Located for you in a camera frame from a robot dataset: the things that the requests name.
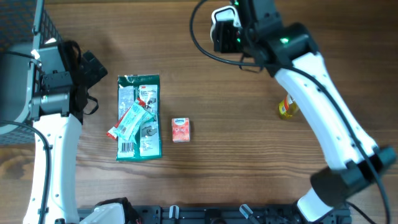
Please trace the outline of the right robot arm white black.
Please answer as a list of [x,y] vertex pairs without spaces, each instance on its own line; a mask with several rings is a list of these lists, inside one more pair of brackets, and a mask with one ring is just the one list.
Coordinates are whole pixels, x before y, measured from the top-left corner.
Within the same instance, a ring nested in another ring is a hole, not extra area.
[[372,184],[387,202],[381,177],[396,153],[379,147],[356,121],[303,24],[284,25],[273,1],[231,1],[212,12],[211,39],[215,51],[241,53],[252,58],[252,67],[266,69],[315,133],[326,167],[311,176],[310,190],[297,201],[306,221],[321,220]]

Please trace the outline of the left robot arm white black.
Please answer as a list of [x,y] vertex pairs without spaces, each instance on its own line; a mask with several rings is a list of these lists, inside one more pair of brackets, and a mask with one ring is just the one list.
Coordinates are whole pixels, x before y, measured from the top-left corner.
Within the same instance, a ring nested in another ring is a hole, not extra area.
[[50,39],[32,51],[41,60],[30,113],[35,133],[34,174],[24,223],[140,223],[126,197],[97,203],[78,214],[75,197],[76,153],[88,90],[107,70],[73,40]]

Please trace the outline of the red snack bar wrapper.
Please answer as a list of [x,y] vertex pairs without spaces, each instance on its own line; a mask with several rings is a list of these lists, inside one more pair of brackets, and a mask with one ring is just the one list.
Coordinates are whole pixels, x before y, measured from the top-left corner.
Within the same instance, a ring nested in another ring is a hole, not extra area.
[[138,98],[106,135],[111,139],[120,138],[135,142],[135,135],[141,124],[149,119],[148,116],[150,116],[150,114],[147,111],[147,105]]

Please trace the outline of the teal snack bar wrapper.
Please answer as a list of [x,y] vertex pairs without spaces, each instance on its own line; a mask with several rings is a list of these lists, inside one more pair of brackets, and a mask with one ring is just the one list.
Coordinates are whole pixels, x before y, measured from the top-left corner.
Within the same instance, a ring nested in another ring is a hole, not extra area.
[[116,135],[126,141],[137,144],[136,135],[141,125],[153,119],[155,114],[140,98],[135,99],[132,106],[126,111],[116,128]]

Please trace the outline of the orange tissue pack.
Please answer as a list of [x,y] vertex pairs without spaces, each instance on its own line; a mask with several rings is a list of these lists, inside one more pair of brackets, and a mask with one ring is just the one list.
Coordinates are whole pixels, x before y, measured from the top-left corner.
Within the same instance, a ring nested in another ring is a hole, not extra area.
[[172,119],[172,141],[189,142],[190,141],[190,120],[189,118]]

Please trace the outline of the yellow liquid bottle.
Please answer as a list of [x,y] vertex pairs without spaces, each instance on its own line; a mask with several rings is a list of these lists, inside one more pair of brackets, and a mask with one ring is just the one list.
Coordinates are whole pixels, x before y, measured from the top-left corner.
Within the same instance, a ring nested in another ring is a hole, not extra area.
[[279,118],[280,119],[290,119],[299,110],[298,105],[290,94],[279,103]]

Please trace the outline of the green 3M glove package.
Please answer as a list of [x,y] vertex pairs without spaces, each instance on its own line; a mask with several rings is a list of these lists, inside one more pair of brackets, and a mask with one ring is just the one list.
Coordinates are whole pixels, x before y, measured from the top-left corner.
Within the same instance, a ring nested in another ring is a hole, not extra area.
[[141,125],[136,135],[137,144],[117,138],[116,159],[118,161],[144,161],[162,157],[159,118],[160,77],[158,75],[118,77],[118,120],[138,98],[149,106],[155,116]]

